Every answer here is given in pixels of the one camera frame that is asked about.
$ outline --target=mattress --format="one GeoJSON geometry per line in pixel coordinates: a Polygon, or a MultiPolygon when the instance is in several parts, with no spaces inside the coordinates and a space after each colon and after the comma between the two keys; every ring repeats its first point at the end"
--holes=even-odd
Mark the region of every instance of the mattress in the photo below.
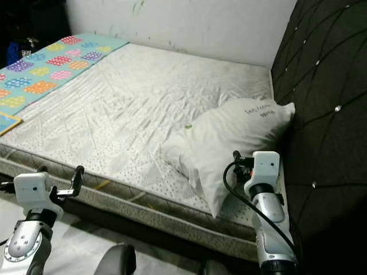
{"type": "Polygon", "coordinates": [[[171,131],[238,97],[272,97],[269,71],[128,44],[17,114],[24,123],[0,138],[1,172],[46,165],[62,187],[83,165],[79,200],[255,261],[252,212],[229,196],[213,219],[160,150],[171,131]]]}

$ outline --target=headboard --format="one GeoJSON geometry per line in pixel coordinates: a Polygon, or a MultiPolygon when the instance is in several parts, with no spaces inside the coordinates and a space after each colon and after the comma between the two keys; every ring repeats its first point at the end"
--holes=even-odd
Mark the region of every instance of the headboard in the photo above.
{"type": "Polygon", "coordinates": [[[367,239],[353,239],[367,232],[367,0],[299,0],[272,76],[275,100],[296,105],[282,156],[306,251],[355,257],[348,242],[367,239]]]}

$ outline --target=white wall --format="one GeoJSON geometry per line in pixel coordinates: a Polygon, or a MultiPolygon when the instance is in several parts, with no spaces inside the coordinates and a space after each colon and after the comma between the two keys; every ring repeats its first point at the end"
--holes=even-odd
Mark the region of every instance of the white wall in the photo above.
{"type": "Polygon", "coordinates": [[[296,0],[67,0],[73,33],[271,67],[296,0]]]}

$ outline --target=pillow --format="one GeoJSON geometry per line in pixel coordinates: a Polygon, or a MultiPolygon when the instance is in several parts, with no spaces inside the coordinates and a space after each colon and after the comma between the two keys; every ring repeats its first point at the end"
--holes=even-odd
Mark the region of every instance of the pillow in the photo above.
{"type": "MultiPolygon", "coordinates": [[[[227,101],[203,113],[192,125],[173,132],[162,145],[163,158],[189,178],[216,217],[229,193],[222,177],[233,161],[232,152],[252,156],[254,151],[273,150],[294,113],[294,103],[279,106],[273,100],[227,101]]],[[[234,187],[230,176],[228,180],[234,187]]]]}

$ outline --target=teal blanket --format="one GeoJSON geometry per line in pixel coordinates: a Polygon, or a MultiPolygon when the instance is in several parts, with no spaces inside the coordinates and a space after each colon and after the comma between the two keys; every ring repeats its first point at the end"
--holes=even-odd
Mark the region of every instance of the teal blanket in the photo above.
{"type": "Polygon", "coordinates": [[[95,34],[78,34],[0,69],[0,112],[15,115],[127,43],[95,34]]]}

